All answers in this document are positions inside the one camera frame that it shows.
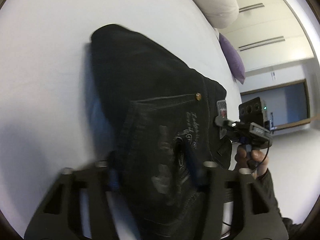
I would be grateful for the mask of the person's right hand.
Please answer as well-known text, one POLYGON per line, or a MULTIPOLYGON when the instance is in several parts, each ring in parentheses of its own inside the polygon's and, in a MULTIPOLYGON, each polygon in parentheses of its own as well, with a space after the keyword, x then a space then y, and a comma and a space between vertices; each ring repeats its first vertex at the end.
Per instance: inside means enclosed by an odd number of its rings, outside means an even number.
POLYGON ((250 153, 247 153, 245 147, 240 145, 236 150, 234 159, 236 161, 235 171, 241 168, 249 168, 248 163, 253 162, 254 166, 257 166, 253 172, 254 178, 262 176, 268 169, 269 157, 259 150, 252 150, 250 153))

